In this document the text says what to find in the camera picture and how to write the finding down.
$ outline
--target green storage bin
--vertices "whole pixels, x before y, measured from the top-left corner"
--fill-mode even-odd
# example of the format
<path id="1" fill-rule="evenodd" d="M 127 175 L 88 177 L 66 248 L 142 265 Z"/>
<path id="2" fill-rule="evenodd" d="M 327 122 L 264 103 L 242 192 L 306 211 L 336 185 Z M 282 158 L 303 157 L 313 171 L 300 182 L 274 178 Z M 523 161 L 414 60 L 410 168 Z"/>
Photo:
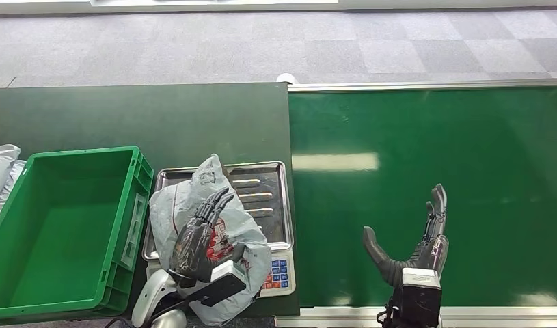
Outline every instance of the green storage bin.
<path id="1" fill-rule="evenodd" d="M 31 156 L 0 214 L 0 325 L 123 313 L 152 181 L 137 147 Z"/>

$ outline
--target gray carpet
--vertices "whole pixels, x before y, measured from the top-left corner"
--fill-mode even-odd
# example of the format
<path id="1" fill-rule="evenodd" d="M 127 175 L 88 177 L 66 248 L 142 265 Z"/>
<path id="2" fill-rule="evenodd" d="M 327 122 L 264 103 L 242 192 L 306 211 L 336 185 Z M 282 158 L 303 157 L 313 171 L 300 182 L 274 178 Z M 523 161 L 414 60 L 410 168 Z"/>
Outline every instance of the gray carpet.
<path id="1" fill-rule="evenodd" d="M 0 87 L 557 77 L 557 10 L 0 18 Z"/>

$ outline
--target metal tray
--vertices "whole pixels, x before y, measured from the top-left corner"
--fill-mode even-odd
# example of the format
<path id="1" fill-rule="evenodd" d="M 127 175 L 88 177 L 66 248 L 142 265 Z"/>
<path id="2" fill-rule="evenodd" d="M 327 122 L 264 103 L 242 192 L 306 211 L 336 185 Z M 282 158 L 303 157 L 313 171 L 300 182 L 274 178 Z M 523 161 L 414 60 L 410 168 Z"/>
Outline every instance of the metal tray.
<path id="1" fill-rule="evenodd" d="M 279 161 L 224 165 L 230 183 L 244 208 L 262 228 L 273 251 L 293 246 L 293 223 L 288 203 L 286 169 Z M 196 167 L 162 169 L 157 174 L 155 191 L 182 181 L 190 180 Z M 146 229 L 142 256 L 145 260 L 157 260 L 151 223 Z"/>

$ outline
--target robotic hand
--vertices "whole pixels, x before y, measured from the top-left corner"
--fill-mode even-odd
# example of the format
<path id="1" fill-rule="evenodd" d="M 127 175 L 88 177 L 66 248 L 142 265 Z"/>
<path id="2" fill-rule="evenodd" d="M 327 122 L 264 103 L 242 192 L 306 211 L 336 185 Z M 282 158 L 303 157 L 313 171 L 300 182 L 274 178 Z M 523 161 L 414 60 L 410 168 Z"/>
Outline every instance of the robotic hand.
<path id="1" fill-rule="evenodd" d="M 244 244 L 236 245 L 218 260 L 211 260 L 207 255 L 213 227 L 226 204 L 234 198 L 232 194 L 226 195 L 228 191 L 226 187 L 210 195 L 184 225 L 174 246 L 170 268 L 167 272 L 153 273 L 141 291 L 131 316 L 135 327 L 185 328 L 187 322 L 182 307 L 192 301 L 214 306 L 246 288 L 242 273 L 234 266 L 234 262 L 242 258 Z M 194 287 L 197 280 L 210 284 L 186 295 L 182 289 Z M 164 308 L 162 303 L 172 295 L 182 301 Z M 163 310 L 154 314 L 160 304 Z"/>
<path id="2" fill-rule="evenodd" d="M 447 193 L 441 184 L 431 191 L 433 204 L 426 203 L 427 223 L 421 241 L 407 261 L 390 258 L 377 244 L 371 227 L 363 227 L 363 246 L 382 278 L 394 288 L 386 305 L 383 328 L 437 327 L 441 307 L 439 279 L 447 258 L 449 242 L 444 235 Z"/>
<path id="3" fill-rule="evenodd" d="M 236 245 L 231 253 L 219 260 L 211 260 L 206 255 L 214 225 L 226 204 L 234 198 L 232 194 L 227 195 L 228 190 L 226 187 L 203 201 L 178 235 L 167 272 L 180 288 L 194 287 L 196 280 L 210 282 L 215 267 L 228 260 L 237 262 L 242 258 L 244 244 Z"/>

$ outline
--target digital scale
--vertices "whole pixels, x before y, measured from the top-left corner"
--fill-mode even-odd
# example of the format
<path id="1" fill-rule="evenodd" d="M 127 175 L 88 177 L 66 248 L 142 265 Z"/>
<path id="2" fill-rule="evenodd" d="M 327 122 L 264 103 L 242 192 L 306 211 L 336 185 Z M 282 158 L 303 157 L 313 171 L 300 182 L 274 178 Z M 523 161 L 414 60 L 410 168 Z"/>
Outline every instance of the digital scale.
<path id="1" fill-rule="evenodd" d="M 244 209 L 262 229 L 272 250 L 272 267 L 262 285 L 260 297 L 292 294 L 296 289 L 294 236 L 284 164 L 271 161 L 224 165 L 224 167 Z M 196 169 L 196 167 L 162 169 L 157 174 L 155 191 L 190 180 Z M 146 230 L 142 255 L 148 261 L 148 277 L 155 270 L 161 269 L 151 224 L 148 224 Z"/>

